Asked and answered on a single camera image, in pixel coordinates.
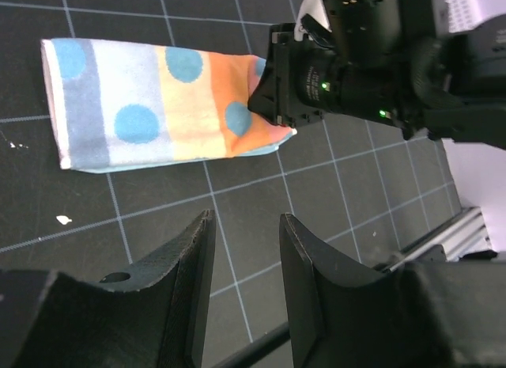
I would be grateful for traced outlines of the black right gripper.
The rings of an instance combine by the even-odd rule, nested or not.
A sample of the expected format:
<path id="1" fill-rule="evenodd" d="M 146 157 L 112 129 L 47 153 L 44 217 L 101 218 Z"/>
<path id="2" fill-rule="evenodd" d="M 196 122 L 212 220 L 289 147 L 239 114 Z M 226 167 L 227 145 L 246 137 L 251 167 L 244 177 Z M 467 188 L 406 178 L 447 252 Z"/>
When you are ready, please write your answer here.
<path id="1" fill-rule="evenodd" d="M 247 106 L 268 123 L 303 127 L 326 114 L 392 127 L 414 127 L 400 70 L 361 69 L 309 36 L 297 41 L 295 24 L 270 26 L 267 59 Z"/>

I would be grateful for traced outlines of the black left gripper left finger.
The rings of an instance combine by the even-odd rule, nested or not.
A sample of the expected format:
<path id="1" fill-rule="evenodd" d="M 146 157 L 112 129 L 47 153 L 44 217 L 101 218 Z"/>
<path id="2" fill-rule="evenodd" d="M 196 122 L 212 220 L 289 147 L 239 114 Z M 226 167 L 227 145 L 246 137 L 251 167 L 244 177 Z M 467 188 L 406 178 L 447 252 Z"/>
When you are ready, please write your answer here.
<path id="1" fill-rule="evenodd" d="M 2 270 L 4 367 L 199 367 L 216 220 L 98 282 L 56 270 Z"/>

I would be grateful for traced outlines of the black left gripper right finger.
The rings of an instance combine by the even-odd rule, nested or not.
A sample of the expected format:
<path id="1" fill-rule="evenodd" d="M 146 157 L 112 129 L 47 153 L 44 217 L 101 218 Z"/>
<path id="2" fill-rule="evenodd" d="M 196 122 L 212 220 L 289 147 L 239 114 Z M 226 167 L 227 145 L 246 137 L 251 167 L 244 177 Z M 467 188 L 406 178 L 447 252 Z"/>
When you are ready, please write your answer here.
<path id="1" fill-rule="evenodd" d="M 280 218 L 296 367 L 502 367 L 505 264 L 415 260 L 383 273 Z"/>

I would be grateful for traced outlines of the pastel striped towel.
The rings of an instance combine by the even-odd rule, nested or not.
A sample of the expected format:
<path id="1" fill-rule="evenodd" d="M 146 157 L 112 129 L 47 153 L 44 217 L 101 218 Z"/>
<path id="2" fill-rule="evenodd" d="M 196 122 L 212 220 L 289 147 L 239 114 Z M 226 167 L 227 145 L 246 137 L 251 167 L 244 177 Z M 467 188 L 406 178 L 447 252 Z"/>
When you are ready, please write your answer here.
<path id="1" fill-rule="evenodd" d="M 74 38 L 42 40 L 40 51 L 62 169 L 264 155 L 296 133 L 248 109 L 265 66 L 255 55 Z"/>

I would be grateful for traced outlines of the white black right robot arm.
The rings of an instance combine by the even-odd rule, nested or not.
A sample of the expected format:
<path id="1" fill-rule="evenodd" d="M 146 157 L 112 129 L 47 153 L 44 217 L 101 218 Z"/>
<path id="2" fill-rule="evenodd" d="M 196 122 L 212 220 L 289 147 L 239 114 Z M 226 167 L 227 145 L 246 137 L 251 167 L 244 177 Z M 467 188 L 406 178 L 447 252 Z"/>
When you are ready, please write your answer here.
<path id="1" fill-rule="evenodd" d="M 276 126 L 333 113 L 503 149 L 505 18 L 453 33 L 446 0 L 303 0 L 270 27 L 248 107 Z"/>

